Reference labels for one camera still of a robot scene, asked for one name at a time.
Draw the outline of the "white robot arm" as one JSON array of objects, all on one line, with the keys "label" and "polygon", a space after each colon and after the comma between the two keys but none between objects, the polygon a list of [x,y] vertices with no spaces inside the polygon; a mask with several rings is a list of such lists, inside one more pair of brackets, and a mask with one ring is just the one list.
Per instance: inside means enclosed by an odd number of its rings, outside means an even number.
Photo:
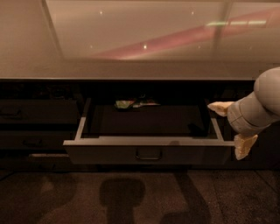
[{"label": "white robot arm", "polygon": [[207,107],[227,118],[236,132],[235,157],[237,160],[244,159],[258,134],[280,121],[280,68],[262,73],[255,80],[253,92],[239,101],[216,101]]}]

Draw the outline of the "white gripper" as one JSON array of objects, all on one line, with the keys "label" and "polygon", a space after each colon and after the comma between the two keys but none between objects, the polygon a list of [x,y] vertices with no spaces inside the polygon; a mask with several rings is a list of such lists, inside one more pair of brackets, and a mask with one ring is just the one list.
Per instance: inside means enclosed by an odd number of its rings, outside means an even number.
[{"label": "white gripper", "polygon": [[233,130],[238,133],[234,137],[234,154],[237,160],[244,159],[255,144],[260,132],[269,125],[254,125],[245,119],[240,109],[241,101],[216,101],[207,105],[209,109],[219,116],[227,116]]}]

